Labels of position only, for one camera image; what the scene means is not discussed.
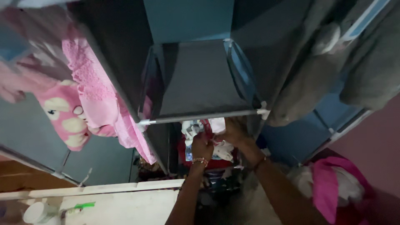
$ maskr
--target wooden surface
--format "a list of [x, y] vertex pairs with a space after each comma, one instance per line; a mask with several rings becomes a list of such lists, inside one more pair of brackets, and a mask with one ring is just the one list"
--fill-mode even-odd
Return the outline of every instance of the wooden surface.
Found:
[[178, 193], [174, 190], [152, 190], [29, 199], [21, 202], [27, 205], [46, 202], [60, 210], [72, 208], [76, 204], [96, 202], [94, 207], [68, 216], [65, 225], [163, 225], [174, 207]]
[[69, 187], [76, 185], [17, 161], [0, 162], [0, 193]]

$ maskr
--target white container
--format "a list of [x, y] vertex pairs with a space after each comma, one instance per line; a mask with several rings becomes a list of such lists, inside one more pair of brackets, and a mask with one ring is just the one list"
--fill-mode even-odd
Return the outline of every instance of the white container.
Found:
[[24, 213], [25, 223], [57, 225], [59, 224], [58, 221], [60, 221], [60, 218], [57, 208], [47, 203], [36, 202]]

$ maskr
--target hand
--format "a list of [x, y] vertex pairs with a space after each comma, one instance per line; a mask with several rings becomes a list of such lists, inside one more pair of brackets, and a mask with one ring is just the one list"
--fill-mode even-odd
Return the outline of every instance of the hand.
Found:
[[192, 143], [192, 155], [195, 158], [204, 158], [207, 161], [211, 160], [212, 154], [214, 152], [214, 145], [212, 141], [207, 141], [206, 133], [198, 133], [193, 138]]
[[218, 139], [226, 140], [235, 147], [239, 147], [245, 140], [251, 139], [247, 133], [246, 117], [225, 118], [226, 132], [217, 135]]

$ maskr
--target beaded bracelet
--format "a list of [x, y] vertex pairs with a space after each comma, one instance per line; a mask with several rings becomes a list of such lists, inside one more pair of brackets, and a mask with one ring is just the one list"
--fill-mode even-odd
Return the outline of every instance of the beaded bracelet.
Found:
[[195, 162], [201, 162], [203, 163], [206, 167], [208, 165], [208, 161], [205, 158], [195, 158], [192, 160], [192, 164], [194, 164]]

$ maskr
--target plastic lid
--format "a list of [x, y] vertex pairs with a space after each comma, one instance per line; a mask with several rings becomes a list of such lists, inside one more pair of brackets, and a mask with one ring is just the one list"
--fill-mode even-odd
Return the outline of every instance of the plastic lid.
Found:
[[44, 204], [42, 202], [36, 202], [31, 205], [24, 213], [25, 223], [37, 223], [43, 219]]

